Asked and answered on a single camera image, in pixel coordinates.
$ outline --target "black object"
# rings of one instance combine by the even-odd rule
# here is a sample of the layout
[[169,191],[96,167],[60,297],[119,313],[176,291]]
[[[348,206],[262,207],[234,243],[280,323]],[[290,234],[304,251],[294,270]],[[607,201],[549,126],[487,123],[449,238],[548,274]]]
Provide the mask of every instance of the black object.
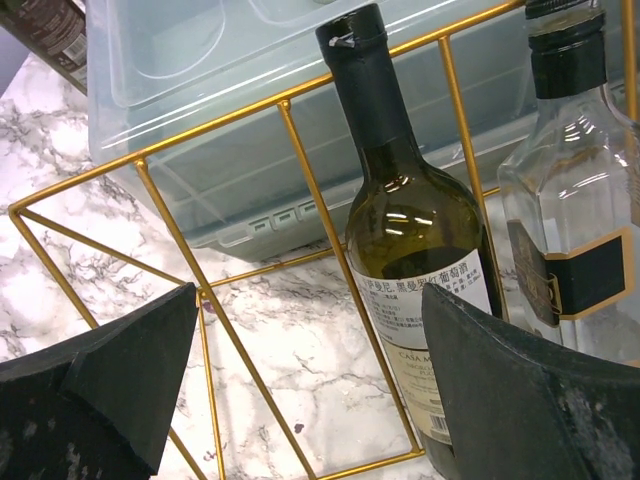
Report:
[[0,364],[1,480],[158,472],[193,338],[196,288]]
[[640,369],[556,345],[436,285],[424,329],[464,480],[640,478]]
[[536,97],[578,95],[607,83],[605,13],[568,28],[529,37]]

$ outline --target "bottle shoulder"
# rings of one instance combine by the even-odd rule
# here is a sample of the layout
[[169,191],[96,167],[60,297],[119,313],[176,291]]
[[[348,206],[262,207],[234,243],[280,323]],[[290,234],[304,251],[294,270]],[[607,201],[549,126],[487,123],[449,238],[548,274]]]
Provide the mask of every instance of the bottle shoulder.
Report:
[[534,131],[500,165],[501,188],[513,184],[542,192],[594,175],[615,177],[640,167],[640,127],[605,104],[541,116]]
[[378,272],[393,259],[427,249],[469,252],[482,243],[484,225],[473,196],[447,174],[363,189],[346,230],[347,249],[360,273]]

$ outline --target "black label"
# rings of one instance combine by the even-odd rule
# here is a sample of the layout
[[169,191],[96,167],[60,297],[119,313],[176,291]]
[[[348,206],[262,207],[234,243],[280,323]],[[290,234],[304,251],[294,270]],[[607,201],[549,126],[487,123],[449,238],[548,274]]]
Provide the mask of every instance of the black label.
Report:
[[507,222],[518,285],[538,319],[552,327],[629,295],[634,288],[631,229],[569,253],[542,253],[522,223]]

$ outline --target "wire frame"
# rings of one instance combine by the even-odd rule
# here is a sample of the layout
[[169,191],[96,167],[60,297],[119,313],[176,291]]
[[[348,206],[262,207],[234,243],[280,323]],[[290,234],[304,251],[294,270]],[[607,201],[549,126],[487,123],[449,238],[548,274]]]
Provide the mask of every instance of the wire frame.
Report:
[[[637,68],[636,68],[636,55],[635,55],[635,31],[634,31],[634,20],[635,20],[635,12],[634,12],[634,0],[621,0],[622,4],[622,31],[623,31],[623,40],[624,40],[624,59],[625,59],[625,83],[626,83],[626,95],[627,95],[627,114],[634,120],[638,119],[638,95],[636,90],[637,85]],[[451,94],[453,108],[455,110],[456,119],[458,122],[458,128],[460,133],[460,139],[462,148],[465,155],[465,160],[467,164],[467,169],[469,173],[469,178],[471,180],[471,187],[473,194],[481,206],[482,214],[485,217],[485,222],[487,224],[487,228],[489,228],[486,204],[484,201],[484,197],[494,194],[498,191],[497,188],[492,189],[490,191],[483,192],[482,191],[482,183],[480,180],[480,176],[478,174],[478,169],[476,165],[476,159],[474,155],[473,145],[471,141],[471,134],[469,131],[469,126],[467,124],[467,117],[464,109],[463,99],[460,91],[460,85],[457,79],[457,73],[455,69],[455,63],[453,58],[453,52],[451,49],[451,37],[463,30],[466,30],[470,27],[476,26],[480,23],[486,22],[493,18],[496,18],[500,15],[511,12],[521,6],[524,5],[524,0],[510,0],[496,7],[490,8],[478,14],[469,16],[460,21],[457,21],[453,24],[445,26],[439,30],[426,33],[420,37],[417,37],[413,40],[410,40],[402,45],[394,47],[390,50],[391,56],[396,57],[399,55],[403,55],[405,53],[411,52],[412,50],[424,47],[425,45],[437,42],[439,51],[441,54],[441,58],[444,65],[445,74],[447,77],[447,82],[449,86],[449,91]],[[420,447],[414,431],[411,427],[411,423],[407,414],[402,406],[402,402],[400,399],[400,394],[395,386],[393,381],[393,377],[387,366],[382,349],[376,339],[374,327],[369,319],[367,312],[365,310],[364,304],[362,302],[362,298],[360,297],[358,290],[356,288],[356,284],[354,282],[353,276],[349,269],[343,247],[344,245],[340,244],[338,233],[331,221],[329,216],[329,212],[327,210],[327,206],[322,198],[322,194],[318,187],[318,184],[315,180],[313,171],[309,164],[309,160],[307,158],[306,151],[304,146],[300,140],[300,135],[296,128],[295,120],[291,114],[291,102],[294,101],[297,97],[304,95],[312,90],[320,88],[324,85],[329,84],[332,81],[331,75],[326,74],[308,82],[297,85],[293,88],[285,90],[281,93],[273,95],[271,97],[260,100],[256,103],[248,105],[246,107],[240,108],[234,112],[231,112],[227,115],[223,115],[221,117],[215,118],[209,122],[203,123],[195,128],[186,130],[178,135],[162,140],[154,145],[151,145],[147,148],[139,150],[137,152],[131,153],[119,159],[113,160],[109,163],[101,165],[99,167],[93,168],[87,172],[79,174],[75,177],[66,179],[61,181],[55,185],[52,185],[48,188],[45,188],[39,192],[36,192],[9,207],[9,216],[17,229],[20,231],[22,236],[25,238],[27,243],[31,246],[35,254],[42,261],[46,269],[51,273],[54,280],[60,285],[64,293],[67,295],[69,300],[76,307],[80,315],[84,318],[87,324],[91,328],[98,327],[98,322],[91,314],[86,305],[82,302],[78,294],[74,291],[73,287],[69,283],[69,281],[65,278],[61,270],[56,266],[51,256],[46,252],[42,244],[38,241],[36,236],[33,234],[31,229],[25,223],[25,218],[29,219],[33,222],[36,222],[40,225],[43,225],[51,230],[54,230],[62,235],[66,235],[73,240],[81,242],[85,245],[88,245],[96,250],[99,250],[103,253],[111,255],[123,262],[136,266],[146,272],[152,273],[161,277],[165,280],[173,282],[175,284],[183,284],[185,283],[183,280],[176,278],[175,276],[163,272],[157,268],[154,268],[146,263],[140,262],[131,256],[125,255],[121,252],[118,252],[102,243],[88,238],[78,232],[75,232],[53,220],[45,218],[32,210],[29,209],[32,205],[41,200],[49,198],[51,196],[57,195],[65,190],[68,190],[72,187],[80,185],[84,182],[88,182],[92,179],[95,179],[101,175],[108,174],[114,170],[125,167],[126,165],[134,165],[138,175],[140,176],[146,190],[148,191],[153,203],[155,204],[160,216],[166,223],[167,228],[169,229],[171,235],[173,236],[178,248],[180,249],[182,255],[184,256],[186,262],[188,263],[193,275],[195,276],[199,288],[198,288],[198,296],[197,302],[199,308],[199,326],[200,326],[200,334],[202,341],[202,348],[204,354],[204,365],[205,365],[205,373],[206,373],[206,381],[208,387],[209,394],[209,405],[211,410],[211,422],[213,428],[213,436],[215,442],[216,449],[216,458],[218,462],[218,473],[220,479],[226,479],[225,466],[224,466],[224,458],[223,458],[223,449],[222,449],[222,439],[220,437],[220,429],[218,424],[218,415],[216,408],[216,395],[215,395],[215,383],[213,378],[213,372],[211,369],[211,362],[209,358],[209,349],[208,349],[208,338],[207,331],[205,328],[204,322],[204,312],[202,308],[202,302],[207,300],[213,307],[215,313],[217,314],[221,324],[224,326],[226,333],[229,335],[231,342],[234,347],[238,351],[242,361],[247,367],[249,373],[251,374],[256,386],[258,387],[260,393],[264,397],[271,413],[275,417],[278,425],[282,429],[285,437],[293,448],[296,456],[298,457],[302,467],[304,468],[307,477],[311,480],[335,480],[339,478],[348,477],[351,475],[356,475],[358,473],[363,473],[366,471],[378,469],[385,467],[387,465],[392,465],[398,462],[402,462],[405,460],[413,459],[419,456],[424,455],[424,450]],[[295,152],[297,154],[298,160],[300,162],[300,167],[304,173],[304,177],[309,186],[309,190],[313,196],[313,199],[318,208],[318,212],[324,224],[325,230],[329,237],[329,241],[331,243],[331,248],[326,250],[312,253],[309,255],[301,256],[286,262],[281,262],[275,265],[270,265],[264,268],[260,268],[254,271],[246,272],[241,275],[237,275],[230,278],[225,278],[216,281],[209,281],[207,276],[203,272],[202,268],[198,264],[195,259],[195,256],[187,242],[180,232],[173,216],[169,212],[162,195],[158,191],[157,186],[154,184],[151,176],[149,175],[147,158],[155,153],[158,153],[164,149],[173,147],[175,145],[184,143],[190,139],[198,137],[199,135],[203,135],[207,132],[211,132],[220,127],[228,125],[232,122],[238,121],[242,118],[248,117],[250,115],[256,114],[262,110],[265,110],[270,107],[277,107],[282,117],[282,121],[286,127],[287,133],[289,135],[291,144],[293,145]],[[497,268],[497,257],[494,250],[493,241],[491,242],[491,253],[493,257],[494,265]],[[382,373],[387,381],[389,390],[393,397],[395,406],[398,411],[398,415],[402,421],[402,424],[405,428],[407,437],[409,439],[411,450],[401,454],[388,458],[383,458],[378,461],[363,463],[362,465],[347,468],[335,473],[331,473],[328,475],[318,476],[314,470],[312,469],[305,453],[300,447],[298,441],[294,437],[291,429],[287,425],[282,412],[276,405],[273,397],[269,393],[269,390],[260,376],[255,364],[253,363],[251,357],[249,356],[246,348],[240,341],[238,334],[236,333],[233,325],[229,321],[229,317],[225,313],[220,301],[216,297],[213,292],[213,288],[218,287],[220,285],[229,284],[233,282],[237,282],[249,277],[257,276],[257,275],[267,275],[270,272],[275,270],[280,270],[283,268],[291,267],[294,265],[300,265],[306,262],[310,262],[322,257],[326,257],[329,255],[335,255],[338,259],[342,272],[344,273],[345,279],[349,286],[349,290],[353,295],[353,299],[362,319],[363,326],[371,343],[371,348],[373,349],[376,358],[380,364],[380,368]],[[502,293],[502,301],[504,303],[504,293]],[[180,437],[176,434],[173,428],[169,431],[169,438],[176,445],[186,462],[189,464],[193,473],[199,480],[205,480],[206,476],[203,473],[202,469],[198,466],[197,462],[194,460],[191,453],[189,453],[188,449],[185,447],[184,443],[180,439]]]

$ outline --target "liquor bottle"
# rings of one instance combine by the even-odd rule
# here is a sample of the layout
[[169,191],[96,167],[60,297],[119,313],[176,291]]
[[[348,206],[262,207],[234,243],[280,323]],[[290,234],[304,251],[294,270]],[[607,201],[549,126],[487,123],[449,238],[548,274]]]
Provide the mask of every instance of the liquor bottle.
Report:
[[74,0],[0,0],[0,25],[87,94],[85,14]]
[[316,37],[364,173],[346,228],[351,269],[425,450],[456,479],[421,291],[438,283],[501,317],[482,214],[464,184],[420,154],[377,4],[318,27]]
[[640,127],[607,87],[599,2],[525,8],[539,117],[498,177],[528,323],[640,366]]

